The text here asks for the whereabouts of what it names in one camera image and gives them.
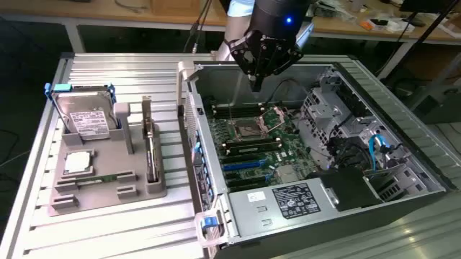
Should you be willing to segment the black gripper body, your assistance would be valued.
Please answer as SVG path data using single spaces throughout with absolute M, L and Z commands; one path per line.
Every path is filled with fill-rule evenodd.
M 311 1 L 255 1 L 250 21 L 250 45 L 263 38 L 305 45 L 313 31 L 307 17 Z

